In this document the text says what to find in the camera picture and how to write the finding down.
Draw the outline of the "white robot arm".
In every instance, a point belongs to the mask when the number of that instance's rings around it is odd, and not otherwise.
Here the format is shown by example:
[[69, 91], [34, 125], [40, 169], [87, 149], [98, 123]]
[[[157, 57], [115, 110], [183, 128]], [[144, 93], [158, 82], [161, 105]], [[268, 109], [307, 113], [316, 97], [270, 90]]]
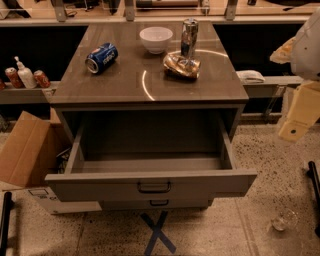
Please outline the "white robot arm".
[[296, 35], [274, 51], [270, 60], [289, 63], [303, 82], [293, 91], [293, 99], [278, 136], [296, 142], [320, 118], [320, 8]]

